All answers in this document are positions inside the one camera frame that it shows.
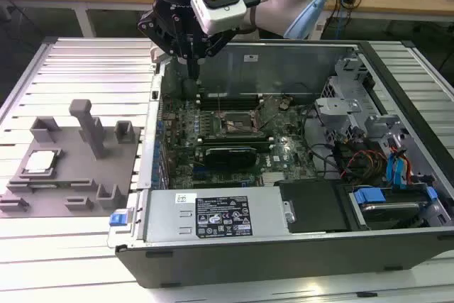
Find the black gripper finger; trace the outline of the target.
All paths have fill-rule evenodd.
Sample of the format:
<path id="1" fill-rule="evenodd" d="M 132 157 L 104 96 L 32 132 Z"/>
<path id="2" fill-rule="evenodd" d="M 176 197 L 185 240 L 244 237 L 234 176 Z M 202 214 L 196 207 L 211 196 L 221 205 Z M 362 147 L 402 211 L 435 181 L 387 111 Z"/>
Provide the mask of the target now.
<path id="1" fill-rule="evenodd" d="M 175 11 L 171 11 L 170 14 L 148 11 L 139 20 L 138 29 L 166 54 L 185 64 L 188 78 L 195 79 L 192 42 L 184 28 L 181 14 Z"/>
<path id="2" fill-rule="evenodd" d="M 198 29 L 194 33 L 194 79 L 199 78 L 201 60 L 213 57 L 236 35 L 236 30 L 227 30 L 208 36 Z"/>

